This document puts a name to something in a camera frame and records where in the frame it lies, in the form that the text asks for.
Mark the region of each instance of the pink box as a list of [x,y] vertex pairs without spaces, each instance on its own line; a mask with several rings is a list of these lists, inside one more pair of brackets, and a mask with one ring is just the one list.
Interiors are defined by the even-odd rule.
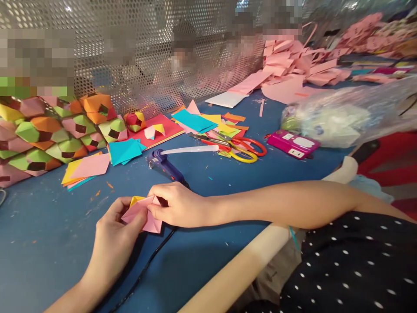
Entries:
[[286,130],[274,132],[268,138],[267,144],[299,160],[304,160],[320,146],[318,141],[294,135]]

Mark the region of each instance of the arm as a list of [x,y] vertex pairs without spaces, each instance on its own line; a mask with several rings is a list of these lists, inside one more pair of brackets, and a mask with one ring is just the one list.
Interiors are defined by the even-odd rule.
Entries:
[[146,210],[128,225],[120,222],[130,200],[131,197],[118,198],[97,222],[93,254],[84,276],[45,313],[92,312],[108,293],[127,264],[146,223]]
[[389,204],[352,187],[328,181],[285,183],[204,198],[179,183],[154,186],[168,208],[149,206],[156,219],[182,227],[265,220],[298,228],[319,228],[348,211],[379,213],[412,221]]

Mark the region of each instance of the black polka dot clothing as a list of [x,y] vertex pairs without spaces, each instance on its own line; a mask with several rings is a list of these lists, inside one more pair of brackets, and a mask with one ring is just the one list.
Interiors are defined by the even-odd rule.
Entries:
[[280,306],[244,312],[417,312],[417,224],[349,212],[309,231],[301,250]]

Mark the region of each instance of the red scissors handle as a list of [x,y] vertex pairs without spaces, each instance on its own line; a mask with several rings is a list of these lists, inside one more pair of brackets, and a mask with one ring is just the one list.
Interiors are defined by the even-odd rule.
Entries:
[[[264,155],[266,155],[266,153],[267,153],[267,150],[266,150],[266,148],[264,147],[264,145],[262,144],[262,143],[260,143],[259,141],[256,141],[256,140],[253,140],[253,139],[250,139],[250,138],[244,138],[244,137],[234,137],[233,139],[232,139],[232,142],[234,143],[234,144],[241,144],[242,146],[244,146],[245,147],[245,149],[247,150],[247,151],[250,151],[250,152],[252,152],[252,153],[254,153],[254,154],[256,154],[257,156],[259,156],[259,157],[263,157]],[[253,143],[255,146],[257,146],[259,149],[261,149],[261,151],[262,152],[258,152],[258,151],[256,151],[255,149],[253,149],[250,145],[248,145],[246,142],[249,142],[249,143]]]

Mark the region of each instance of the black cord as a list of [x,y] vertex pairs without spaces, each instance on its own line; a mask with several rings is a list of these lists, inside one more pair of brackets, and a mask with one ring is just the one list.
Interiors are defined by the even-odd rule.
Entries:
[[[190,186],[188,185],[188,183],[183,180],[181,182],[185,187],[187,187],[188,189],[190,189]],[[146,271],[148,270],[149,265],[151,264],[152,260],[155,258],[155,256],[158,254],[158,252],[164,247],[164,245],[168,242],[168,240],[172,237],[172,235],[178,230],[178,226],[175,226],[171,232],[169,233],[169,235],[164,239],[164,241],[161,242],[161,244],[158,246],[158,248],[156,248],[156,250],[152,253],[151,257],[149,258],[148,262],[146,263],[145,267],[143,268],[143,270],[140,272],[138,278],[136,279],[135,283],[133,284],[132,288],[130,288],[129,292],[127,293],[126,297],[124,297],[118,304],[116,304],[114,306],[114,308],[112,308],[109,313],[114,313],[116,312],[135,292],[136,287],[139,285],[141,279],[143,278],[143,276],[145,275]]]

